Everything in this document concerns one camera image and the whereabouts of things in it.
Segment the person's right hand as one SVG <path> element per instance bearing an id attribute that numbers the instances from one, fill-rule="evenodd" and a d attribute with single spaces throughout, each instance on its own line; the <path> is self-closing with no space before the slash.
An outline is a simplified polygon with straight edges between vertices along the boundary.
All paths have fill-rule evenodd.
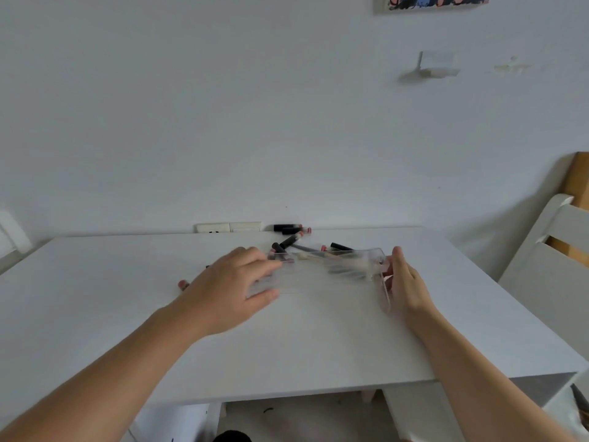
<path id="1" fill-rule="evenodd" d="M 387 259 L 387 272 L 393 272 L 397 282 L 395 294 L 391 296 L 393 303 L 407 327 L 418 338 L 424 339 L 435 328 L 441 314 L 421 275 L 405 259 L 401 246 L 395 246 Z"/>

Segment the person's left hand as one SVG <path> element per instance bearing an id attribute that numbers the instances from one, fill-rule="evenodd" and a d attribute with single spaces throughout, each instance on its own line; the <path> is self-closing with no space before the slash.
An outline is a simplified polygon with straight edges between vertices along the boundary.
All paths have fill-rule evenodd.
<path id="1" fill-rule="evenodd" d="M 246 311 L 250 287 L 281 266 L 256 247 L 238 247 L 207 267 L 178 298 L 193 341 L 223 333 L 253 317 L 256 313 Z"/>

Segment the clear acrylic organizer tray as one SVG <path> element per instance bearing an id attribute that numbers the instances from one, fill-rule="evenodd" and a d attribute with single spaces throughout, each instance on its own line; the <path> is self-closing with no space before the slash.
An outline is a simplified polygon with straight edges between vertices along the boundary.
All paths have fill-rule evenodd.
<path id="1" fill-rule="evenodd" d="M 377 300 L 385 313 L 392 309 L 391 297 L 383 280 L 389 261 L 378 247 L 354 252 L 308 253 L 298 250 L 277 254 L 270 251 L 268 259 L 280 261 L 281 268 L 255 281 L 247 297 L 267 289 L 278 289 L 283 295 L 334 293 L 339 297 L 351 293 Z"/>

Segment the person's left forearm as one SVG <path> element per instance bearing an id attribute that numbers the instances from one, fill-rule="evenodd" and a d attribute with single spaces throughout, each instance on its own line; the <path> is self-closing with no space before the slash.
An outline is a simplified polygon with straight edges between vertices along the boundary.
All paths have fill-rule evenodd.
<path id="1" fill-rule="evenodd" d="M 0 442 L 119 442 L 173 364 L 207 332 L 202 319 L 155 312 L 14 419 Z"/>

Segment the person's right forearm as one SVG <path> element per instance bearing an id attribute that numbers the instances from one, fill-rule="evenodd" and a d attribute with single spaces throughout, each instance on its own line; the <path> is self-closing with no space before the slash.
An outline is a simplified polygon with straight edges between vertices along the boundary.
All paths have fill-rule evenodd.
<path id="1" fill-rule="evenodd" d="M 405 317 L 467 442 L 577 442 L 437 310 Z"/>

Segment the white wooden chair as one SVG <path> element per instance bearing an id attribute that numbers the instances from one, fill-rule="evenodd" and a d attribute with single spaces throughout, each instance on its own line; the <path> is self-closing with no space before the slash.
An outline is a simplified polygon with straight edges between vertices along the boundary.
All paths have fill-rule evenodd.
<path id="1" fill-rule="evenodd" d="M 589 254 L 589 211 L 573 199 L 549 200 L 499 285 L 589 360 L 589 267 L 547 244 L 552 237 Z"/>

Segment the brown wooden board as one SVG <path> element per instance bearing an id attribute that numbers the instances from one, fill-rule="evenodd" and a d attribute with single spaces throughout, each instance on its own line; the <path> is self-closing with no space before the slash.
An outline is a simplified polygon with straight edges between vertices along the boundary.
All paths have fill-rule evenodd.
<path id="1" fill-rule="evenodd" d="M 561 193 L 573 196 L 573 206 L 589 211 L 589 151 L 576 153 L 561 186 Z M 589 268 L 589 253 L 554 237 L 549 237 L 547 244 Z"/>

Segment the white wall bracket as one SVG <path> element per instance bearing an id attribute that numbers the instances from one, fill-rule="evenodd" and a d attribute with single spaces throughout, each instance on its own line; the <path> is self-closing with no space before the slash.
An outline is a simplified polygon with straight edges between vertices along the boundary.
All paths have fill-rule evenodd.
<path id="1" fill-rule="evenodd" d="M 421 51 L 417 73 L 424 79 L 444 79 L 456 77 L 460 69 L 454 65 L 455 54 L 442 51 Z"/>

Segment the colourful wall picture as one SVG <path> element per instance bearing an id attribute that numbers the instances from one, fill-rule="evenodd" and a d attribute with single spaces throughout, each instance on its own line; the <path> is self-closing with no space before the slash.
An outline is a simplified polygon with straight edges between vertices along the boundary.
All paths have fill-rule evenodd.
<path id="1" fill-rule="evenodd" d="M 372 0 L 374 15 L 421 14 L 467 11 L 485 6 L 490 0 Z"/>

